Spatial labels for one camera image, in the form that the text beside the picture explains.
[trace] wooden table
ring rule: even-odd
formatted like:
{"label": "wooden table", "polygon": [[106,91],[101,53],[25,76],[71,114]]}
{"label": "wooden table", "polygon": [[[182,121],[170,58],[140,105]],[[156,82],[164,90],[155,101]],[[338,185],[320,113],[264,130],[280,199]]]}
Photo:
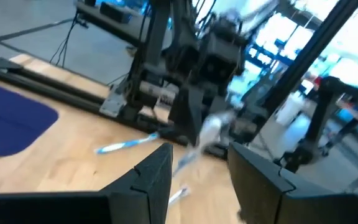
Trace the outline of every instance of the wooden table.
{"label": "wooden table", "polygon": [[[108,87],[74,75],[28,55],[11,59],[28,69],[69,83],[95,95],[106,96]],[[97,156],[94,149],[144,133],[63,103],[0,82],[0,86],[51,106],[59,113],[53,124],[26,150],[0,157],[0,192],[98,190],[133,168],[163,141]],[[174,164],[184,150],[174,145]],[[231,224],[239,204],[226,163],[209,156],[172,180],[172,192],[188,185],[191,195],[169,208],[169,224]]]}

